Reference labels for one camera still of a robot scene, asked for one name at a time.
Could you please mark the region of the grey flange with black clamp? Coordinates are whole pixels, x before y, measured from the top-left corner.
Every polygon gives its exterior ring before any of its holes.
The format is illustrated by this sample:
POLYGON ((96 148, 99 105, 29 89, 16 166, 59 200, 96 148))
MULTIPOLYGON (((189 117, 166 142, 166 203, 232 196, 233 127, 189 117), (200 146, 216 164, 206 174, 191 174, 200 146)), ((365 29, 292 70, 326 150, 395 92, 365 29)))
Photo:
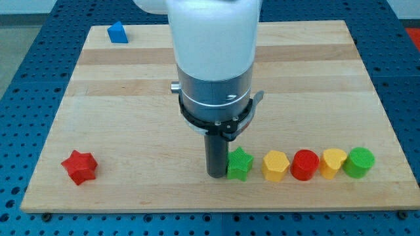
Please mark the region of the grey flange with black clamp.
POLYGON ((264 98, 258 91, 251 97, 253 68, 221 81, 197 79, 178 72, 178 102, 187 124, 204 136, 236 139, 250 124, 257 105, 264 98))

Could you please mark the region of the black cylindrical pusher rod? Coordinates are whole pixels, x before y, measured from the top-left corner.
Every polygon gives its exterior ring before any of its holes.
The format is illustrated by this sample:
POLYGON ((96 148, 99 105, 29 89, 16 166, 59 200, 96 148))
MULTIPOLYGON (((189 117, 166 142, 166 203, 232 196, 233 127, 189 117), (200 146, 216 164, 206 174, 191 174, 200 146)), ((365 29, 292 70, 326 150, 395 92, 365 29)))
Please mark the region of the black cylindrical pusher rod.
POLYGON ((220 136, 204 136, 206 169, 212 178, 226 175, 228 142, 220 136))

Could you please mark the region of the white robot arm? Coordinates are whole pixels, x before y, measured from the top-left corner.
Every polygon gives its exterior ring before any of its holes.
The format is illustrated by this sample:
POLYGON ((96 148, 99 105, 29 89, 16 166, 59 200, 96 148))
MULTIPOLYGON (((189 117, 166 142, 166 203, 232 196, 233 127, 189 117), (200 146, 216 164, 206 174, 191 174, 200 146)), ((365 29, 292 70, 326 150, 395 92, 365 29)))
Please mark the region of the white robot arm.
POLYGON ((178 81, 180 111, 203 135, 207 173, 222 178, 228 144, 249 125, 264 93, 251 95, 258 0, 135 0, 150 14, 168 17, 178 81))

